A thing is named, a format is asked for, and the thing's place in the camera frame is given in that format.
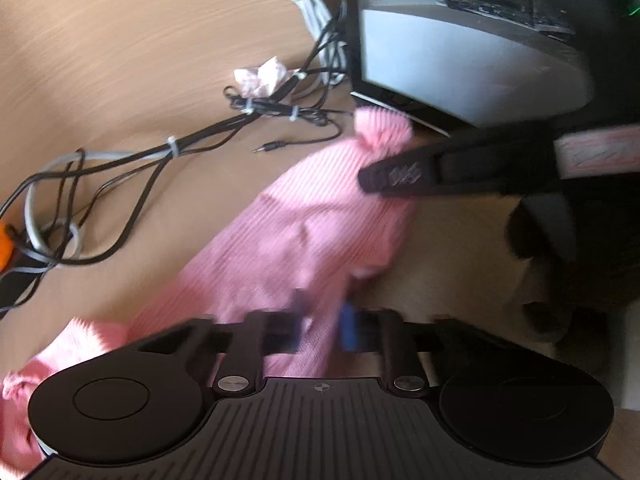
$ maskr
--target desk surface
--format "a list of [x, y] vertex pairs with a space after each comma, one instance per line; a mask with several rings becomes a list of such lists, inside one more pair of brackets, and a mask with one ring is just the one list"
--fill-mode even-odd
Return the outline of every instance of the desk surface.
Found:
[[[222, 89], [233, 69], [275, 55], [295, 67], [311, 44], [287, 0], [0, 0], [0, 196], [78, 146], [136, 150], [226, 118]], [[348, 88], [331, 102], [351, 107]], [[262, 188], [317, 149], [253, 155], [252, 148], [316, 133], [261, 120], [222, 150], [172, 162], [117, 256], [54, 270], [33, 301], [0, 323], [0, 376], [73, 316], [130, 317]], [[115, 238], [141, 184], [127, 183], [99, 204], [86, 231], [89, 251]], [[52, 192], [42, 187], [43, 208]], [[81, 192], [89, 196], [92, 185]], [[494, 198], [423, 201], [410, 243], [368, 301], [411, 320], [455, 314], [509, 336], [502, 305], [523, 270], [502, 236], [512, 208]], [[14, 208], [9, 220], [19, 216]], [[640, 478], [638, 428], [640, 416], [619, 413], [602, 452], [625, 480]]]

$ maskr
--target monitor screen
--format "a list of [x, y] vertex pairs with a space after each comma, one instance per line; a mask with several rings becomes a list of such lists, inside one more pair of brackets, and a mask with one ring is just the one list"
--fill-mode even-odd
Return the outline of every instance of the monitor screen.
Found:
[[356, 78], [363, 85], [354, 90], [365, 98], [391, 106], [404, 98], [475, 126], [549, 117], [591, 98], [572, 30], [549, 0], [356, 6], [350, 25], [358, 29]]

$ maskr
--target pink ribbed fabric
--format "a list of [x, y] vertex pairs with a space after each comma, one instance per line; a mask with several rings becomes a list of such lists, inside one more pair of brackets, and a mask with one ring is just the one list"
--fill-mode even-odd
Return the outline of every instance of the pink ribbed fabric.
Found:
[[[90, 345], [85, 358], [191, 317], [230, 323], [251, 310], [280, 310], [295, 289], [302, 289], [308, 323], [300, 351], [267, 359], [265, 375], [321, 375], [353, 279], [388, 266], [412, 210], [409, 200], [364, 195], [356, 179], [363, 166], [400, 151], [411, 138], [409, 121], [387, 110], [361, 108], [354, 126], [355, 138], [306, 158], [263, 191], [140, 312], [126, 333], [92, 324], [98, 344]], [[63, 343], [76, 337], [75, 330], [78, 326], [70, 325], [26, 368], [4, 381], [2, 480], [23, 475], [40, 460], [28, 429], [26, 402], [39, 382], [82, 355], [88, 343], [81, 336], [71, 362], [56, 357], [69, 352]]]

